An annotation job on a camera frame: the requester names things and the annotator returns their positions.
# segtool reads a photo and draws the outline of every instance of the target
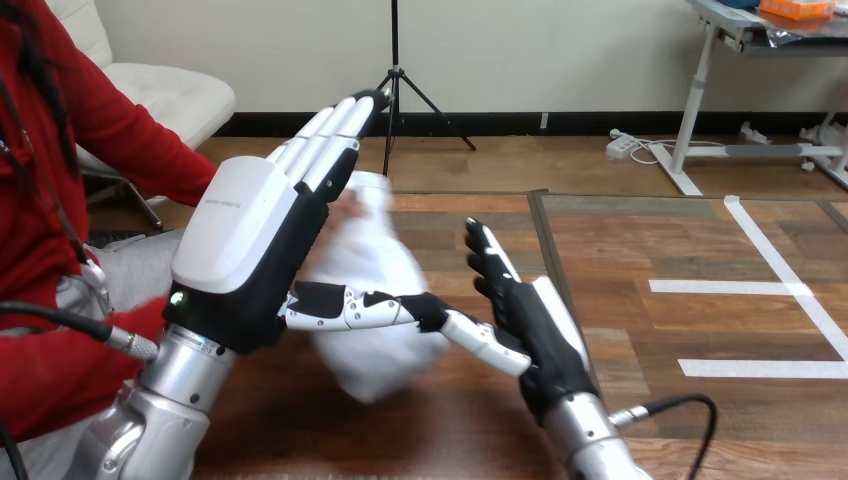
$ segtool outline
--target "cable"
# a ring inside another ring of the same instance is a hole
[[[21,456],[18,444],[12,438],[12,434],[9,433],[6,424],[2,420],[0,420],[0,441],[6,447],[6,453],[9,455],[9,463],[12,464],[12,471],[15,472],[15,478],[17,480],[29,480],[29,474],[27,474],[24,458]]]
[[[626,134],[624,132],[618,130],[617,128],[613,129],[610,132],[610,137],[612,137],[612,138],[618,138],[622,135],[626,135]],[[665,140],[648,140],[646,138],[633,137],[633,140],[636,140],[636,142],[639,144],[639,146],[636,147],[635,150],[630,152],[630,159],[633,160],[636,163],[641,163],[642,165],[654,165],[654,164],[657,163],[657,160],[653,160],[653,161],[639,160],[638,158],[636,158],[636,152],[638,152],[639,150],[647,150],[650,145],[657,145],[657,144],[662,145],[663,147],[674,148],[674,146],[677,144],[677,140],[674,139],[674,138],[669,138],[669,139],[665,139]],[[712,146],[715,146],[715,147],[726,147],[727,146],[723,143],[706,142],[706,141],[701,141],[701,140],[690,140],[689,143],[695,144],[695,145],[712,145]]]
[[[25,315],[44,318],[57,325],[84,333],[98,342],[106,342],[112,335],[112,325],[109,323],[98,322],[92,318],[75,313],[54,310],[31,303],[3,301],[0,302],[0,313],[23,313]]]
[[[718,424],[718,408],[713,400],[701,393],[689,393],[685,395],[677,395],[656,402],[650,402],[643,405],[648,411],[649,416],[654,416],[657,413],[664,412],[670,408],[680,406],[684,403],[697,402],[703,403],[710,410],[710,420],[707,423],[707,429],[704,431],[704,440],[701,442],[701,448],[698,450],[698,455],[695,457],[695,462],[692,464],[692,470],[689,472],[689,480],[695,480],[698,476],[698,470],[701,468],[701,463],[704,457],[707,456],[707,450],[710,448],[710,443],[715,435],[716,425]]]

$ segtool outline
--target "power strip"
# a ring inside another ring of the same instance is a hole
[[[607,155],[612,158],[625,158],[637,148],[639,148],[639,141],[631,135],[622,133],[607,145]]]

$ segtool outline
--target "gray pants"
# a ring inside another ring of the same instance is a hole
[[[91,250],[106,273],[109,297],[119,312],[132,310],[151,298],[167,293],[171,286],[171,260],[183,231],[154,237],[135,237]],[[103,318],[91,289],[79,277],[63,277],[56,292],[59,308]],[[18,446],[32,480],[57,480],[67,471],[74,450],[91,418],[61,430],[33,438]],[[0,449],[0,480],[14,479],[5,450]]]

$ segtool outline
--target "orange box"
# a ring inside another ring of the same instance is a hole
[[[830,18],[836,11],[835,0],[762,0],[760,11],[793,20]]]

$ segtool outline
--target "white tape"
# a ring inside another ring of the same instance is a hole
[[[726,295],[812,296],[803,283],[734,282],[715,280],[648,280],[654,293],[708,293]]]
[[[745,232],[745,235],[747,235],[751,240],[751,243],[754,244],[754,247],[756,247],[760,252],[760,255],[763,256],[772,270],[774,270],[777,278],[779,278],[783,283],[789,285],[802,284],[801,279],[798,278],[798,275],[795,274],[792,267],[790,267],[789,264],[786,263],[786,260],[780,256],[780,253],[776,248],[774,248],[774,245],[772,245],[765,234],[763,234],[762,230],[760,230],[760,227],[757,226],[751,216],[748,215],[748,212],[745,211],[742,204],[739,203],[739,197],[734,195],[725,197],[724,206],[736,220],[736,223],[738,223],[742,228],[742,231]],[[848,336],[846,336],[845,332],[839,328],[839,325],[833,321],[816,297],[797,295],[794,293],[793,295],[801,305],[801,308],[804,309],[807,316],[810,317],[810,320],[816,324],[816,327],[818,327],[822,335],[824,335],[827,341],[830,342],[833,349],[836,350],[843,360],[848,360]]]
[[[775,360],[678,360],[687,377],[848,379],[848,363]]]

